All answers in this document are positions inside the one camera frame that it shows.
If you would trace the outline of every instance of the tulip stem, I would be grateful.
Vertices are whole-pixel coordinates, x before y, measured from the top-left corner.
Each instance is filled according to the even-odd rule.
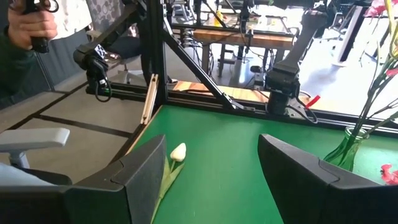
[[[174,166],[175,166],[175,161],[173,161],[172,163],[172,167],[170,168],[170,173],[173,172]]]
[[[152,224],[152,223],[154,222],[154,220],[155,220],[156,212],[157,212],[157,209],[159,208],[159,205],[160,205],[160,201],[161,201],[161,200],[162,200],[162,199],[161,199],[160,197],[157,199],[156,207],[155,207],[154,213],[152,214],[152,220],[150,221],[151,224]]]

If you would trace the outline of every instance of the bottle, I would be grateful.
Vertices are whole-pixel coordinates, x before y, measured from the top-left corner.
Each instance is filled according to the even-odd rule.
[[[217,9],[216,15],[221,20],[223,20],[223,14],[221,13],[221,9],[220,8]],[[216,17],[214,17],[214,26],[221,27],[221,24],[220,24],[220,22],[218,22],[218,19]]]

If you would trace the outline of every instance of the wooden edge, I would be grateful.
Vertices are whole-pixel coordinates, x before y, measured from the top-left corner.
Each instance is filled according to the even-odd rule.
[[[147,128],[149,127],[149,125],[151,124],[151,122],[155,119],[156,115],[159,113],[159,111],[162,109],[163,106],[160,106],[160,108],[156,111],[156,113],[152,116],[152,118],[150,119],[149,123],[144,127],[144,130],[141,131],[141,133],[139,134],[138,138],[131,144],[129,150],[125,153],[125,155],[129,154],[132,149],[134,148],[134,146],[136,146],[137,142],[140,140],[140,138],[142,137],[142,135],[145,133],[145,131],[147,130]]]

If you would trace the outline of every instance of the sleeve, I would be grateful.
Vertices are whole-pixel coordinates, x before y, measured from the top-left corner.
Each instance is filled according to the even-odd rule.
[[[19,91],[35,62],[34,53],[13,45],[7,31],[0,34],[0,99]]]

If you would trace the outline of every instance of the white chair armrest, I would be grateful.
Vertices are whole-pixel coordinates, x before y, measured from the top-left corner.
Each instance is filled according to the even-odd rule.
[[[93,39],[95,39],[95,38],[98,38],[102,33],[97,30],[89,30],[86,32],[86,34],[89,35],[90,37],[92,37]]]
[[[4,131],[0,134],[0,152],[63,147],[70,131],[65,128],[37,128]]]

